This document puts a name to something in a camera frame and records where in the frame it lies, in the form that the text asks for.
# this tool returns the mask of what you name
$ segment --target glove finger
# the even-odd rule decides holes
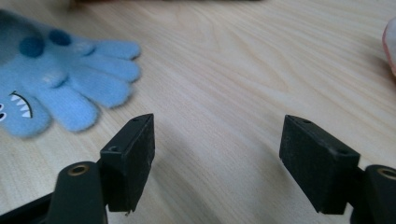
[[[73,71],[70,83],[73,89],[105,107],[122,105],[130,94],[128,83],[85,66]]]
[[[129,60],[94,55],[81,58],[81,63],[129,82],[135,81],[140,75],[139,66]]]
[[[27,92],[0,94],[0,125],[10,134],[31,137],[49,126],[49,113]]]
[[[37,90],[35,97],[68,131],[82,131],[96,121],[97,108],[66,83],[54,89]]]
[[[140,47],[133,41],[102,40],[95,42],[95,53],[121,59],[134,59],[140,54]]]

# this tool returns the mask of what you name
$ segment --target black clamp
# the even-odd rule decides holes
[[[396,223],[396,170],[363,171],[360,156],[315,123],[285,117],[279,157],[317,212],[341,215],[350,203],[350,223]]]

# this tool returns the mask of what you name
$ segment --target wooden table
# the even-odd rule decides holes
[[[396,167],[396,79],[382,49],[394,0],[3,0],[0,7],[90,38],[137,41],[134,96],[89,130],[52,122],[0,131],[0,213],[53,191],[56,176],[131,118],[154,113],[156,157],[135,213],[110,223],[348,223],[317,214],[282,165],[286,114]]]

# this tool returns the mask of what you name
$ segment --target cartoon eye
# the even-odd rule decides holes
[[[0,114],[0,122],[3,121],[7,117],[6,113],[1,113]]]

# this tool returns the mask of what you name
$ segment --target black plastic part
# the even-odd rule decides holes
[[[47,194],[46,196],[3,214],[0,216],[0,223],[44,223],[43,221],[45,220],[50,207],[51,197],[52,193]]]
[[[344,214],[359,153],[315,123],[287,115],[279,157],[317,212]]]
[[[46,224],[107,223],[98,165],[91,161],[65,167],[58,175]]]
[[[365,198],[375,223],[396,223],[396,170],[382,165],[366,168]]]
[[[111,212],[130,212],[146,185],[155,154],[154,115],[131,119],[101,150],[102,183]]]

